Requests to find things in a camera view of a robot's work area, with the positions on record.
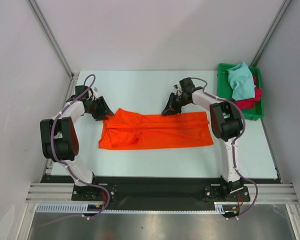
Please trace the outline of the orange t shirt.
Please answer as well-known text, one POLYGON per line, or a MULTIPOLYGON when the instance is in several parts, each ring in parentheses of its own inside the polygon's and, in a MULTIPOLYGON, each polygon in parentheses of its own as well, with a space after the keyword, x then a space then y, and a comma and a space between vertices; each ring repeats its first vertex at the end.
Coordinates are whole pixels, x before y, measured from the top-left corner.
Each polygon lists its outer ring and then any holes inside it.
POLYGON ((118 109, 103 121, 98 142, 104 150, 155 150, 206 147, 214 144, 207 113, 140 114, 118 109))

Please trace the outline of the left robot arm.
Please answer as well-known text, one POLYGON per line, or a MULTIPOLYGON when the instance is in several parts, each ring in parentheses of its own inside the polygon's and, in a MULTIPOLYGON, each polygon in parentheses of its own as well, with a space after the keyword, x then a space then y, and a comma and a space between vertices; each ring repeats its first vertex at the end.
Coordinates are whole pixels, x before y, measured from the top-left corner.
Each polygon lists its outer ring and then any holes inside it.
POLYGON ((101 188, 93 183, 95 175, 79 155, 76 121, 89 114, 95 121, 108 120, 114 113, 96 87, 79 85, 63 109, 54 117, 40 121, 42 152, 45 158, 61 165, 72 177, 76 186, 84 186, 83 194, 90 200, 100 196, 101 188))

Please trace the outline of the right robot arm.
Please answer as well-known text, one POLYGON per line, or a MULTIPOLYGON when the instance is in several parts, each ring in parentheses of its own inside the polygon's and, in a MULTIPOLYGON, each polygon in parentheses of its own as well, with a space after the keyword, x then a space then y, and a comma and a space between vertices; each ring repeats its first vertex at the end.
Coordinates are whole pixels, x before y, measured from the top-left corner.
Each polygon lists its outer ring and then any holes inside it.
POLYGON ((212 133, 219 140, 222 156, 220 194, 232 201, 244 188, 240 173, 238 140, 246 124, 242 111, 233 99, 224 99, 208 93, 205 86, 195 86, 193 77, 187 77, 174 85, 162 116, 180 114, 188 104, 198 105, 210 113, 212 133))

